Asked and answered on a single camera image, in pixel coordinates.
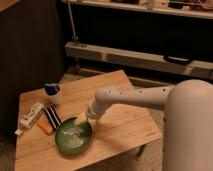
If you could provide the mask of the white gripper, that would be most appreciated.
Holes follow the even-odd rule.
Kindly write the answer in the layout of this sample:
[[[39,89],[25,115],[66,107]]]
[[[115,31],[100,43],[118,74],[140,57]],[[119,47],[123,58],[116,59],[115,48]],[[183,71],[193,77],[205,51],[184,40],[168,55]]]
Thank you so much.
[[[81,112],[74,120],[74,125],[79,126],[88,121],[88,118],[93,120],[99,120],[104,114],[104,108],[96,102],[91,102],[86,108],[86,113]]]

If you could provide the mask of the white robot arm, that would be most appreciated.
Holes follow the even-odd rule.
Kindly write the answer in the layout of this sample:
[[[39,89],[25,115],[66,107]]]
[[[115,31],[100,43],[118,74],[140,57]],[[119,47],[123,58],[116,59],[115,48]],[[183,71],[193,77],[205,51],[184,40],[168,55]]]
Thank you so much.
[[[75,123],[99,119],[114,104],[165,113],[163,171],[213,171],[213,84],[192,79],[130,91],[104,87]]]

